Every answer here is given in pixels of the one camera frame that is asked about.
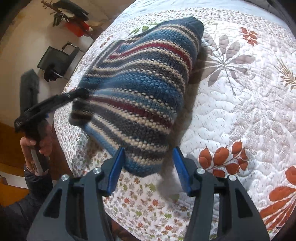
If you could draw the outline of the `person's left forearm sleeve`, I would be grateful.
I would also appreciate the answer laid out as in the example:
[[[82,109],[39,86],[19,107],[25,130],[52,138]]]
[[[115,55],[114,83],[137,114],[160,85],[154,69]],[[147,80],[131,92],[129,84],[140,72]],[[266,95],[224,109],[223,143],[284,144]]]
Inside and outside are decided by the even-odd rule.
[[[20,201],[1,207],[1,240],[26,240],[31,225],[53,188],[50,173],[37,176],[24,168],[29,194]]]

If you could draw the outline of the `person's left hand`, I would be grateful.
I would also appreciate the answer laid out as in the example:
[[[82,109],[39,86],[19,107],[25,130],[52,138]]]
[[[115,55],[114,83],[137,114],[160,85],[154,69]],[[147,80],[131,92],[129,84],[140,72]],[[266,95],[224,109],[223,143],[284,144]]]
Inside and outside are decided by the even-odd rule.
[[[43,176],[48,172],[48,169],[42,168],[40,161],[37,159],[38,154],[47,158],[52,152],[52,127],[46,120],[41,123],[41,131],[43,138],[39,142],[29,137],[22,137],[20,140],[25,166],[29,172],[36,176]]]

